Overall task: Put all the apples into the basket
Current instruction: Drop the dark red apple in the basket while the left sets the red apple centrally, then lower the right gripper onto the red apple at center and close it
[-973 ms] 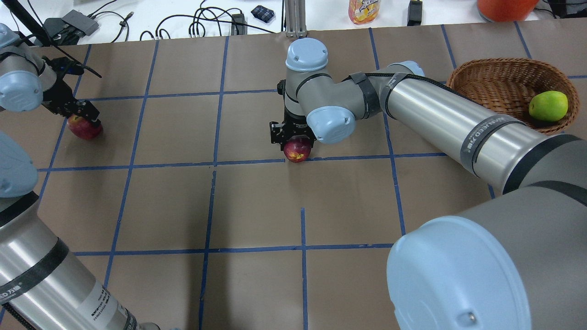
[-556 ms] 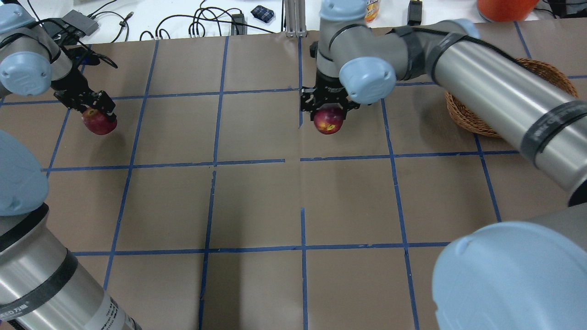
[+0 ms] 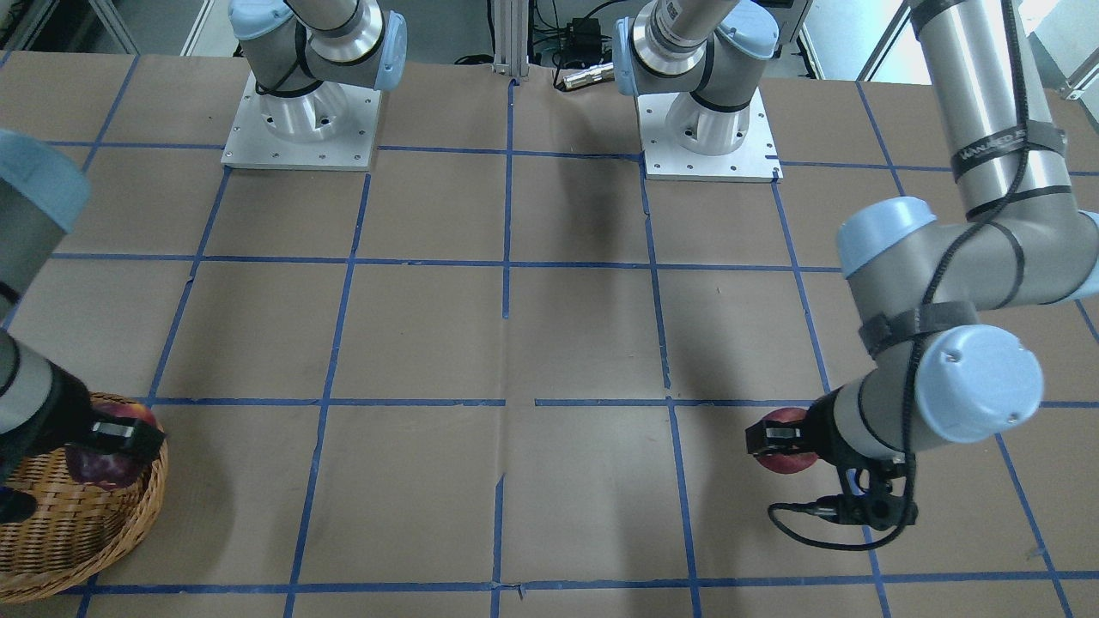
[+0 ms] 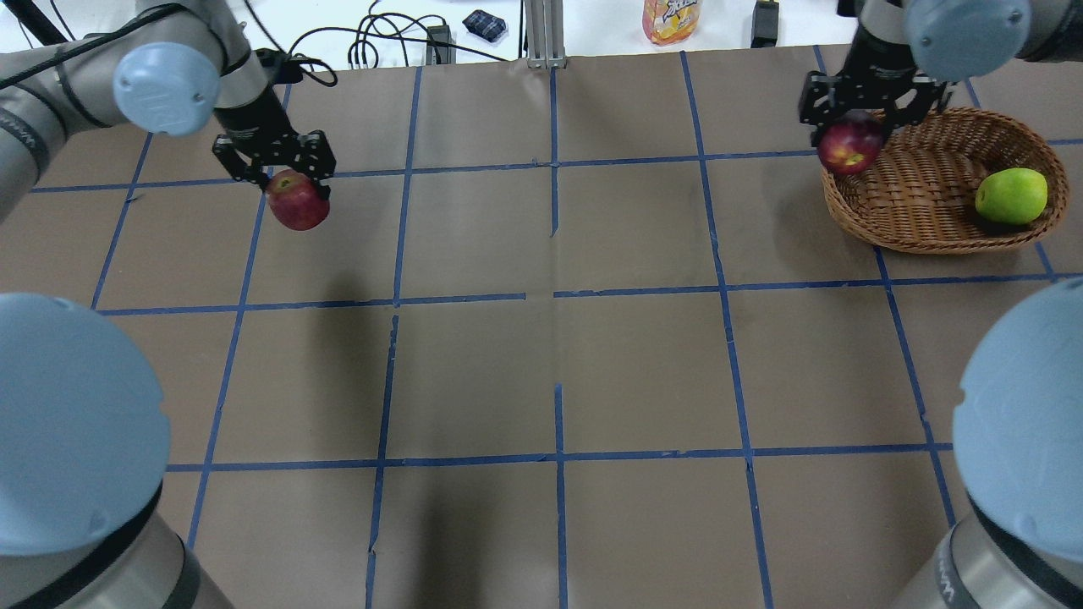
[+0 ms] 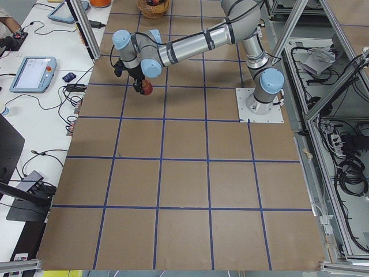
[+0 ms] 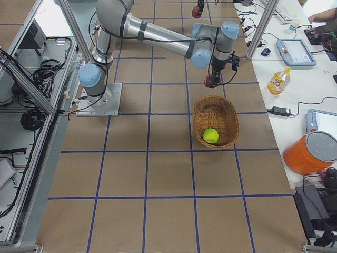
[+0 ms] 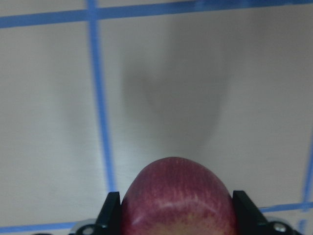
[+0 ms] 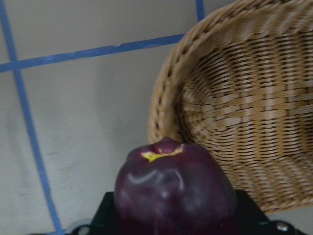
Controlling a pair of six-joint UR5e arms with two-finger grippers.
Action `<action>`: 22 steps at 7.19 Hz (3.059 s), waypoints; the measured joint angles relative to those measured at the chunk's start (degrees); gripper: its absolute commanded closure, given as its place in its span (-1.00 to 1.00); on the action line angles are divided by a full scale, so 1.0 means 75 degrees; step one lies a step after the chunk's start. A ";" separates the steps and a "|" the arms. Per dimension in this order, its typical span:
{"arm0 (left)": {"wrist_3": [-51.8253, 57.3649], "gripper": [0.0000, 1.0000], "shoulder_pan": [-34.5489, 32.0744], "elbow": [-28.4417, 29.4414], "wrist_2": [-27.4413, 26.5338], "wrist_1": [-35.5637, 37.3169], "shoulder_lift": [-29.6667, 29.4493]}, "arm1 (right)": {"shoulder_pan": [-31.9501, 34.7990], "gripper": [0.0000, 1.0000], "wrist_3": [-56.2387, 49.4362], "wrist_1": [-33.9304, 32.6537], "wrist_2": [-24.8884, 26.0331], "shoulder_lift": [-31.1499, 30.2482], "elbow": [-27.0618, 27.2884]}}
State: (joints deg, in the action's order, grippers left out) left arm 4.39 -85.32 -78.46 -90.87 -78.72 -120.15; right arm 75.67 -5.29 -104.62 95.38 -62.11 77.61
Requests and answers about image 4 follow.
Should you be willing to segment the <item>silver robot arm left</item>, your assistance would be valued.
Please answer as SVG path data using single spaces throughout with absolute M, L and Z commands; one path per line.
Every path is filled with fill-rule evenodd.
M 139 1 L 113 33 L 3 54 L 3 215 L 75 134 L 134 124 L 212 151 L 243 184 L 266 166 L 335 173 L 327 137 L 293 130 L 273 86 L 285 57 L 249 46 L 224 1 Z M 229 608 L 160 516 L 171 427 L 135 344 L 96 310 L 5 293 L 1 313 L 4 608 Z

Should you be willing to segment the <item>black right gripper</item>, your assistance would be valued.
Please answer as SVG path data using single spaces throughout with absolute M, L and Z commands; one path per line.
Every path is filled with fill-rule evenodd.
M 798 101 L 798 119 L 812 128 L 810 145 L 818 147 L 828 127 L 852 109 L 878 112 L 883 137 L 906 126 L 916 126 L 932 112 L 943 112 L 952 99 L 953 85 L 925 74 L 901 80 L 854 80 L 846 74 L 823 72 L 805 75 Z

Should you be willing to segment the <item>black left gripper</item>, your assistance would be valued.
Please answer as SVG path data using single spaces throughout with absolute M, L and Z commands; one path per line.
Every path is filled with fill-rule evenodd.
M 330 186 L 325 181 L 335 176 L 337 159 L 322 130 L 275 135 L 271 141 L 244 141 L 242 146 L 229 135 L 220 134 L 212 144 L 212 154 L 239 184 L 255 184 L 266 192 L 272 181 L 268 167 L 289 168 L 306 176 L 323 200 L 330 197 Z

